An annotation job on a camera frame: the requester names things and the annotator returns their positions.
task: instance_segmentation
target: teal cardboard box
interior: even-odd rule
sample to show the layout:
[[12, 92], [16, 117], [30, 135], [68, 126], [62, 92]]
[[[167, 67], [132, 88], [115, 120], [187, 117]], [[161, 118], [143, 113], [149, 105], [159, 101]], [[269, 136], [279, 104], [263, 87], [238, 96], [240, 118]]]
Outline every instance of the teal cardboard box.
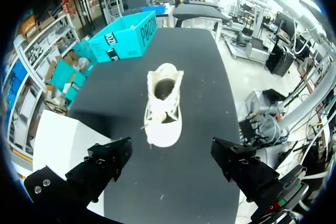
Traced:
[[97, 62], [141, 57], [157, 30], [155, 11], [124, 16], [88, 42]]

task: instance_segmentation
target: red object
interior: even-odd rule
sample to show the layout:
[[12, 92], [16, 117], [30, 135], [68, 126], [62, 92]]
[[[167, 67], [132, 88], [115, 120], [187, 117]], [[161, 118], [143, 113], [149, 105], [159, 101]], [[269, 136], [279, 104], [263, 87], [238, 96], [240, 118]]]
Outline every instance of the red object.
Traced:
[[277, 202], [277, 201], [274, 201], [274, 202], [272, 203], [272, 205], [270, 205], [270, 207], [268, 208], [268, 210], [265, 212], [265, 214], [269, 214], [270, 212], [276, 211], [276, 210], [278, 210], [279, 208], [281, 208], [280, 203]]

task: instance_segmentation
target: glass door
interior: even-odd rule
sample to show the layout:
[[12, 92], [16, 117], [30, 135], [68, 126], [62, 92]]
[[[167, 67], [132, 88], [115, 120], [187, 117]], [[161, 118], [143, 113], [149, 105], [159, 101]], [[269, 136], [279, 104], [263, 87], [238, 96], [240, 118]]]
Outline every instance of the glass door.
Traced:
[[79, 31], [81, 35], [93, 37], [106, 27], [101, 0], [75, 0], [75, 5], [82, 24]]

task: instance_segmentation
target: blue bin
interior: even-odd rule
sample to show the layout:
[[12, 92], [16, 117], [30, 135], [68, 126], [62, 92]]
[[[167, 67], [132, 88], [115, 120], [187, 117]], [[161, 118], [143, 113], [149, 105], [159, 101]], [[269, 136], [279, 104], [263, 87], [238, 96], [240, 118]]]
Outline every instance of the blue bin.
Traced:
[[7, 94], [8, 111], [11, 111], [15, 102], [16, 94], [10, 89]]
[[21, 82], [19, 79], [17, 79], [16, 77], [13, 78], [12, 80], [12, 91], [17, 94], [17, 92], [19, 91], [19, 88], [21, 86]]
[[166, 12], [165, 5], [154, 5], [142, 8], [143, 12], [155, 11], [156, 14], [164, 14]]
[[20, 60], [17, 60], [17, 62], [15, 63], [13, 67], [13, 73], [20, 82], [23, 82], [23, 80], [27, 75], [27, 70], [25, 69]]
[[88, 42], [97, 62], [141, 57], [157, 26], [154, 11], [135, 13], [117, 19]]

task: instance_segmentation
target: computer monitor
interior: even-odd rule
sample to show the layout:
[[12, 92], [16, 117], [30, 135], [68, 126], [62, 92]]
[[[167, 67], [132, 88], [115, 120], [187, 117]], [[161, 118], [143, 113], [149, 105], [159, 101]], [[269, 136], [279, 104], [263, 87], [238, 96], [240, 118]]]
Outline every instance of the computer monitor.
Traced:
[[297, 27], [298, 23], [294, 23], [293, 19], [291, 19], [290, 17], [288, 17], [287, 15], [278, 12], [277, 17], [274, 21], [274, 24], [278, 27], [278, 29], [283, 30], [286, 34], [288, 34], [288, 36], [290, 38], [292, 38], [294, 36], [294, 24]]
[[232, 17], [232, 21], [233, 21], [233, 23], [239, 23], [239, 20], [238, 20], [238, 18], [237, 17]]
[[262, 50], [263, 41], [261, 39], [252, 37], [251, 43], [252, 43], [252, 47]]

